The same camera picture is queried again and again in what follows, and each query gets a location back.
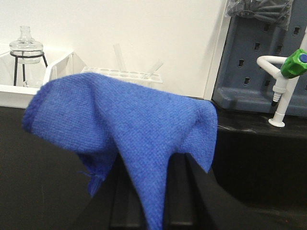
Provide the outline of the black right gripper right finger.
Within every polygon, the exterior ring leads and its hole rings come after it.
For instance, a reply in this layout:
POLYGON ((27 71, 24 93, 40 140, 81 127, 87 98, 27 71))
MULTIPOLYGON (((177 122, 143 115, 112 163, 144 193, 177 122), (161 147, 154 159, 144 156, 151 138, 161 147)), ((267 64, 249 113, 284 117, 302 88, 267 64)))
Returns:
POLYGON ((168 164, 167 230, 268 230, 270 223, 231 197, 187 154, 168 164))

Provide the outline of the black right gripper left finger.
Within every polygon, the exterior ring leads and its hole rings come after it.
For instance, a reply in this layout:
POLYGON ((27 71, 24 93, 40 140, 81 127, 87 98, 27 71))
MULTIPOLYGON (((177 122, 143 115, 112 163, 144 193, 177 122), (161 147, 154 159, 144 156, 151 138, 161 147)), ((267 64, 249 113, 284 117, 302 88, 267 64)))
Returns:
POLYGON ((73 230, 145 230, 142 206, 120 156, 73 230))

